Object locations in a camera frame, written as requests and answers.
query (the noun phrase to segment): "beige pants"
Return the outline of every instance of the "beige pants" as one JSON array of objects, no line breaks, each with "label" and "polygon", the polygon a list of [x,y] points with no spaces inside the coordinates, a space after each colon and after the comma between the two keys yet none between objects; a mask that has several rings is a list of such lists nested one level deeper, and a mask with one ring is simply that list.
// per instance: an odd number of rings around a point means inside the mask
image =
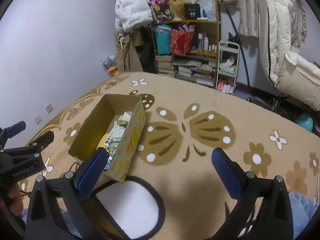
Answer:
[{"label": "beige pants", "polygon": [[120,73],[143,71],[137,51],[132,41],[132,34],[119,36],[114,32],[116,42],[116,61]]}]

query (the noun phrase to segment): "blue gripper pad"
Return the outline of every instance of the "blue gripper pad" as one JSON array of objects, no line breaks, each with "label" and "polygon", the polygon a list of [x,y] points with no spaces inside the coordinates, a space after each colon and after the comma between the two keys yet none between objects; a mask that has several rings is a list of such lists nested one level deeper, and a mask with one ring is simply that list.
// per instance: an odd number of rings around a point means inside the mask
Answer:
[{"label": "blue gripper pad", "polygon": [[77,169],[73,184],[77,189],[77,196],[80,201],[90,197],[108,158],[109,154],[106,149],[99,147],[91,158],[83,162]]},{"label": "blue gripper pad", "polygon": [[245,173],[238,165],[229,159],[221,148],[212,151],[211,162],[231,198],[240,200],[245,184]]}]

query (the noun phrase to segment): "open box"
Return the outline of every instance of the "open box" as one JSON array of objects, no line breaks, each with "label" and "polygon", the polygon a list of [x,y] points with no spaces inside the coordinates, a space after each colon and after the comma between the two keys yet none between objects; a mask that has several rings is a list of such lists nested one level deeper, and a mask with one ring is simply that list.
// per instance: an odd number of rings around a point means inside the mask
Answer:
[{"label": "open box", "polygon": [[147,120],[140,96],[117,94],[102,96],[99,103],[85,119],[68,153],[80,161],[88,160],[95,152],[102,136],[111,131],[114,121],[118,120],[119,116],[126,111],[132,112],[131,119],[109,169],[102,173],[110,179],[124,182]]}]

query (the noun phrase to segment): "plastic bottle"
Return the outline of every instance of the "plastic bottle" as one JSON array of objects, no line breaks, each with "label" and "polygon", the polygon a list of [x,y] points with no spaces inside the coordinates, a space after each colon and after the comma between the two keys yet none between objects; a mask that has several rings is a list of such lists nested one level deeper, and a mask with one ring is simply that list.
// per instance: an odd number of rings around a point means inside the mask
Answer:
[{"label": "plastic bottle", "polygon": [[204,38],[204,51],[208,51],[209,49],[209,39],[208,37]]},{"label": "plastic bottle", "polygon": [[198,34],[198,51],[203,51],[203,37],[202,33]]}]

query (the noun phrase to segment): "white puffer jacket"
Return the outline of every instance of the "white puffer jacket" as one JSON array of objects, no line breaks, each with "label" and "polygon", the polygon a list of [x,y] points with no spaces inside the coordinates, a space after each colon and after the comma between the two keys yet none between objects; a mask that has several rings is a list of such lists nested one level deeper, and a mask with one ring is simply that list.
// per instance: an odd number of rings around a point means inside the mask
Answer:
[{"label": "white puffer jacket", "polygon": [[119,33],[133,32],[153,22],[148,0],[116,0],[115,12]]}]

